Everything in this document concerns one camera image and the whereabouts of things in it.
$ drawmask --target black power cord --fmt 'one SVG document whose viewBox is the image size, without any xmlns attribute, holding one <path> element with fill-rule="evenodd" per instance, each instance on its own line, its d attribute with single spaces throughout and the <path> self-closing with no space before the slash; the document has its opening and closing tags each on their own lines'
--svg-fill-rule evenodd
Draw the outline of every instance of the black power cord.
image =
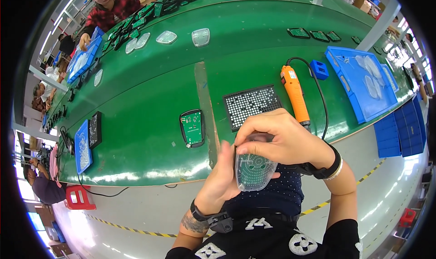
<svg viewBox="0 0 436 259">
<path fill-rule="evenodd" d="M 65 133 L 67 133 L 67 130 L 66 130 L 66 128 L 65 128 L 64 126 L 61 126 L 59 130 L 62 130 L 62 128 L 64 128 Z M 63 151 L 64 147 L 61 146 L 62 144 L 65 144 L 65 143 L 64 143 L 63 141 L 60 142 L 59 145 L 58 145 L 58 149 L 57 149 L 57 150 L 61 150 L 60 153 L 58 152 L 58 153 L 56 154 L 56 163 L 57 163 L 57 167 L 60 167 L 60 160 L 59 160 L 59 159 L 60 159 L 60 157 L 62 156 L 62 154 L 64 154 L 64 153 L 68 153 L 68 151 Z M 128 188 L 130 188 L 130 187 L 126 187 L 126 188 L 124 188 L 123 190 L 121 190 L 119 193 L 117 193 L 117 194 L 115 194 L 115 195 L 99 194 L 99 193 L 91 192 L 90 190 L 86 189 L 86 188 L 83 186 L 82 181 L 80 180 L 80 177 L 79 177 L 79 173 L 77 173 L 77 179 L 79 180 L 80 186 L 82 186 L 83 190 L 87 191 L 87 192 L 90 193 L 90 194 L 97 195 L 97 196 L 103 196 L 103 197 L 116 197 L 116 196 L 118 196 L 119 194 L 121 194 L 121 193 L 123 193 L 124 191 L 126 191 Z"/>
<path fill-rule="evenodd" d="M 327 133 L 327 128 L 328 128 L 328 111 L 327 111 L 327 104 L 326 104 L 326 101 L 325 101 L 325 99 L 324 99 L 323 91 L 321 90 L 320 84 L 319 84 L 319 82 L 318 82 L 318 78 L 317 78 L 317 76 L 315 75 L 315 71 L 313 71 L 312 66 L 311 66 L 311 65 L 310 65 L 306 60 L 304 60 L 304 59 L 302 59 L 302 58 L 299 58 L 299 57 L 292 57 L 292 58 L 290 58 L 288 61 L 286 61 L 286 66 L 289 66 L 289 64 L 291 63 L 291 61 L 294 60 L 294 59 L 301 60 L 302 62 L 304 62 L 304 63 L 307 65 L 307 67 L 309 68 L 310 72 L 312 73 L 313 78 L 315 79 L 315 82 L 317 83 L 317 87 L 318 87 L 318 90 L 319 90 L 319 92 L 320 92 L 321 99 L 323 100 L 324 111 L 325 111 L 325 113 L 326 113 L 326 126 L 325 126 L 325 128 L 324 128 L 323 136 L 321 137 L 321 139 L 324 140 L 324 138 L 325 138 L 325 136 L 326 136 L 326 133 Z"/>
</svg>

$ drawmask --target pink cloth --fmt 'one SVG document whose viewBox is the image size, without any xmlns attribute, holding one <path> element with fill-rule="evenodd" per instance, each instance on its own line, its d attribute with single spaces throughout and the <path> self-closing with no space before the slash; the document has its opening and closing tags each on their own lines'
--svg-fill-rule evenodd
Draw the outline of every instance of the pink cloth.
<svg viewBox="0 0 436 259">
<path fill-rule="evenodd" d="M 57 154 L 57 144 L 53 147 L 52 151 L 50 152 L 50 177 L 52 180 L 56 181 L 56 184 L 59 188 L 62 188 L 62 185 L 59 183 L 59 180 L 57 179 L 57 161 L 56 161 L 56 154 Z"/>
</svg>

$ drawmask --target green workbench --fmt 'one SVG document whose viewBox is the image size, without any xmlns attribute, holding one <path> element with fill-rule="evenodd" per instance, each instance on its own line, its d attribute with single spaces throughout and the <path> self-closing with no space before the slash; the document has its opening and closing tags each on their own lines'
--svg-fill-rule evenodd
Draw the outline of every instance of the green workbench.
<svg viewBox="0 0 436 259">
<path fill-rule="evenodd" d="M 69 93 L 57 93 L 49 111 L 67 106 L 67 117 L 58 121 L 57 129 L 65 126 L 70 137 L 85 119 L 96 111 L 102 113 L 102 143 L 92 150 L 93 164 L 81 175 L 82 183 L 151 186 L 205 179 L 216 162 L 219 141 L 235 137 L 222 96 L 274 84 L 284 108 L 292 113 L 280 71 L 293 56 L 327 65 L 330 77 L 320 81 L 320 86 L 329 111 L 328 142 L 392 112 L 358 124 L 345 90 L 324 56 L 329 45 L 355 48 L 352 36 L 363 39 L 375 20 L 342 0 L 324 0 L 323 5 L 313 5 L 310 0 L 198 0 L 148 23 L 141 30 L 142 34 L 151 33 L 144 48 L 128 55 L 126 44 L 117 51 L 108 49 L 100 60 L 101 83 L 94 87 L 91 76 L 71 103 L 67 102 Z M 211 32 L 210 43 L 196 48 L 191 32 L 205 27 Z M 293 38 L 286 31 L 290 27 L 333 30 L 342 41 Z M 174 43 L 154 40 L 165 30 L 177 34 Z M 381 49 L 388 42 L 383 36 L 376 46 Z M 377 57 L 386 63 L 385 55 Z M 411 98 L 412 91 L 401 69 L 394 62 L 389 64 L 400 88 L 396 93 L 400 106 Z M 303 63 L 292 62 L 291 66 L 305 93 L 312 132 L 321 136 L 325 113 L 316 83 Z M 207 138 L 201 147 L 187 148 L 179 115 L 197 108 L 205 115 Z M 59 169 L 60 181 L 78 183 L 73 156 L 62 154 Z"/>
</svg>

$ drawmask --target black watch strap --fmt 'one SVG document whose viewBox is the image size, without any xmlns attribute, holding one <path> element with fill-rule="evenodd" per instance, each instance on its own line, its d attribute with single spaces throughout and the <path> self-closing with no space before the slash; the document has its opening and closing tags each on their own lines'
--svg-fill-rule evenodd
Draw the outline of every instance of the black watch strap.
<svg viewBox="0 0 436 259">
<path fill-rule="evenodd" d="M 191 213 L 193 218 L 195 218 L 197 221 L 203 222 L 208 220 L 211 216 L 213 215 L 203 215 L 199 209 L 197 208 L 197 206 L 195 206 L 195 199 L 192 201 L 191 203 Z"/>
<path fill-rule="evenodd" d="M 316 173 L 313 173 L 313 176 L 319 180 L 324 180 L 331 177 L 341 166 L 342 158 L 339 152 L 329 143 L 326 142 L 326 144 L 328 144 L 334 152 L 334 163 L 329 168 L 321 168 L 318 169 Z"/>
</svg>

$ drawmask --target tattoo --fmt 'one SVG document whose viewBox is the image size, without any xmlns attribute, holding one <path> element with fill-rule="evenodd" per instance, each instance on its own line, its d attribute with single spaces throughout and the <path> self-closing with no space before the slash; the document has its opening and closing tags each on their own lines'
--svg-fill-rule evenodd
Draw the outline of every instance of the tattoo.
<svg viewBox="0 0 436 259">
<path fill-rule="evenodd" d="M 197 233 L 205 233 L 209 229 L 209 224 L 207 221 L 198 221 L 193 218 L 191 211 L 185 213 L 182 218 L 182 225 L 185 229 L 197 232 Z"/>
</svg>

